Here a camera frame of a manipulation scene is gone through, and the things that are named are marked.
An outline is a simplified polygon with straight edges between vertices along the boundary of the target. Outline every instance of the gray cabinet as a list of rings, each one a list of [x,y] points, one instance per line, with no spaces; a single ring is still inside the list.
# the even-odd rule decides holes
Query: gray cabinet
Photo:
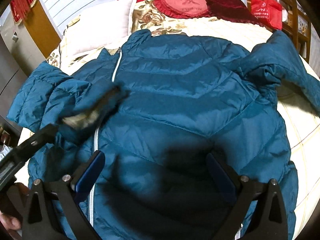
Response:
[[[22,127],[5,117],[13,99],[26,79],[27,76],[14,60],[0,36],[0,123],[17,137],[20,136]]]

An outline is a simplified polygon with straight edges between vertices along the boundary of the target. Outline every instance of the red shopping bag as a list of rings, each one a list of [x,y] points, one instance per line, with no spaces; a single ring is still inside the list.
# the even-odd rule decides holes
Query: red shopping bag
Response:
[[[251,13],[264,25],[282,30],[282,5],[275,0],[251,0]]]

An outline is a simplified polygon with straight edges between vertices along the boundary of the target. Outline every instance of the blue gripper pad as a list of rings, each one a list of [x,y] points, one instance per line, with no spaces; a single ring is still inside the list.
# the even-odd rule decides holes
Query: blue gripper pad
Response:
[[[206,157],[207,169],[218,187],[225,201],[235,204],[237,200],[237,189],[232,179],[228,176],[221,164],[215,159],[212,153]]]
[[[103,152],[95,151],[86,163],[77,168],[71,181],[71,189],[75,192],[75,203],[79,204],[86,200],[90,190],[103,170],[105,160],[106,157]]]

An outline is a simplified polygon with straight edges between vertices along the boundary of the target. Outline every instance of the blue puffer jacket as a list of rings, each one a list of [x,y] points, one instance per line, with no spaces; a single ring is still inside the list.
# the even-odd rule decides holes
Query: blue puffer jacket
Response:
[[[282,79],[295,83],[320,113],[320,85],[285,34],[275,32],[250,53],[224,39],[151,37],[141,30],[121,54],[103,49],[72,76],[41,63],[8,118],[35,132],[66,109],[92,106],[113,76],[129,96],[83,143],[59,134],[55,145],[38,151],[29,162],[29,183],[72,174],[98,147],[105,167],[90,201],[80,206],[102,239],[206,240],[229,210],[205,164],[206,155],[216,152],[238,174],[280,182],[292,238],[298,176],[275,88]]]

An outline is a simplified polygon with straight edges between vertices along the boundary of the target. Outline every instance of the heart-shaped pillow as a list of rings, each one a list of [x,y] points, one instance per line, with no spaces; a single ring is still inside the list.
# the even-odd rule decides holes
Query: heart-shaped pillow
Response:
[[[171,18],[210,17],[205,0],[154,0],[154,5],[160,12]]]

